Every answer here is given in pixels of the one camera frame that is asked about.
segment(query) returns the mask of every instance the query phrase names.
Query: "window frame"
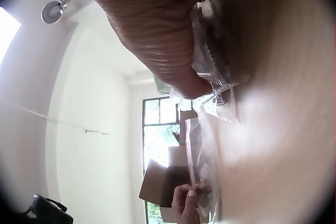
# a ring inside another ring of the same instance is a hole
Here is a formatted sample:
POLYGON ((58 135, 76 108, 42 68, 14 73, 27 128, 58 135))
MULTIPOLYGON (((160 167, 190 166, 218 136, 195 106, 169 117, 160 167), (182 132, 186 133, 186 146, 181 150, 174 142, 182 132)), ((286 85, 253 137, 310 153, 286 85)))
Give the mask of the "window frame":
MULTIPOLYGON (((175 122, 169 122, 169 123, 161 123, 161 100, 164 99, 169 99, 169 96, 164 96, 164 97, 157 97, 157 98, 150 98, 150 99, 143 99, 143 118, 142 118, 142 131, 143 131, 143 148, 142 148, 142 157, 143 157, 143 177, 145 174, 145 164, 144 164, 144 147, 145 147, 145 131, 144 127, 146 126, 164 126, 164 125, 178 125, 180 124, 180 116, 179 116, 179 105, 175 105, 175 112, 176 112, 176 121, 175 122), (145 109, 146 109, 146 101, 154 101, 154 100, 159 100, 159 123, 153 123, 153 124, 145 124, 145 109)), ((145 214, 146 214, 146 223, 149 224, 148 222, 148 209, 147 209, 147 201, 145 201, 145 214)))

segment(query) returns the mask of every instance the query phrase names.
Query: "light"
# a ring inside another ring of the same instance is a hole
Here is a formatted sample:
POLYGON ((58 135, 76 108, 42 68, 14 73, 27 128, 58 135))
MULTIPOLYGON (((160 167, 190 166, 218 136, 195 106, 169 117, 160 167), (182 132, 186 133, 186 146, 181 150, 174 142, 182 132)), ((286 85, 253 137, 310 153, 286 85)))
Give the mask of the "light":
POLYGON ((63 10, 64 7, 60 1, 52 1, 43 8, 41 18, 47 24, 54 24, 61 19, 63 10))
POLYGON ((42 20, 47 24, 57 23, 61 19, 63 11, 70 2, 71 0, 60 0, 48 3, 42 10, 42 20))
POLYGON ((21 24, 0 7, 0 65, 21 24))

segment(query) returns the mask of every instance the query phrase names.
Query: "open cardboard box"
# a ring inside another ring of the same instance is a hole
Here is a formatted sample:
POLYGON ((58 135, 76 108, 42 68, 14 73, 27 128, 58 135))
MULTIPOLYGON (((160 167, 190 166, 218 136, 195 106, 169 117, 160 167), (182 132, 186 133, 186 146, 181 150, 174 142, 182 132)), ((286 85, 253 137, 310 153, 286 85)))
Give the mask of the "open cardboard box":
MULTIPOLYGON (((160 206, 164 222, 177 223, 171 208, 175 187, 191 184, 185 146, 168 148, 168 167, 150 159, 140 189, 139 198, 160 206)), ((203 216, 197 209, 200 222, 208 223, 209 214, 203 216)))

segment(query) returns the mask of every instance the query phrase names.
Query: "white wall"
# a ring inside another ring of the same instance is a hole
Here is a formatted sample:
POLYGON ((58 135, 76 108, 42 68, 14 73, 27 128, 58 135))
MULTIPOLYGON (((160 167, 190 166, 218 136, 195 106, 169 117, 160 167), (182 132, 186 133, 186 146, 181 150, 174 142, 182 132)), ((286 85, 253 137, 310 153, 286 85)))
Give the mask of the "white wall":
POLYGON ((44 167, 46 120, 8 102, 46 115, 64 51, 74 31, 63 21, 41 20, 46 0, 2 4, 22 26, 0 66, 0 158, 4 191, 20 211, 34 194, 48 195, 44 167))
POLYGON ((165 97, 156 91, 154 83, 140 85, 131 90, 130 103, 130 172, 132 181, 132 207, 134 223, 145 224, 145 204, 139 199, 139 191, 143 181, 143 100, 157 97, 165 97))
POLYGON ((60 101, 57 177, 61 202, 75 223, 132 223, 129 89, 108 63, 113 53, 85 29, 60 101), (84 128, 111 133, 85 133, 84 128))

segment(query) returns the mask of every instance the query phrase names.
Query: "plastic bag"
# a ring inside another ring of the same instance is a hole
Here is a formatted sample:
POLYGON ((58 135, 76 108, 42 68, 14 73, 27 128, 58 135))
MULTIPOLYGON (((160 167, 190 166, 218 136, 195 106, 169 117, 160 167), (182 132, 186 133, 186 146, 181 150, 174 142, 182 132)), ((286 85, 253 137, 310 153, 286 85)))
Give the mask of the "plastic bag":
MULTIPOLYGON (((192 67, 198 76, 212 86, 212 93, 192 101, 199 114, 201 108, 222 120, 235 122, 234 86, 248 79, 248 75, 237 71, 231 54, 238 53, 234 39, 225 32, 214 0, 206 0, 195 5, 191 11, 192 29, 195 40, 192 67)), ((171 90, 171 98, 180 103, 184 98, 171 90)))
POLYGON ((210 212, 210 223, 220 219, 221 192, 219 153, 216 137, 202 110, 199 118, 186 120, 186 151, 192 185, 200 192, 198 208, 203 216, 210 212))

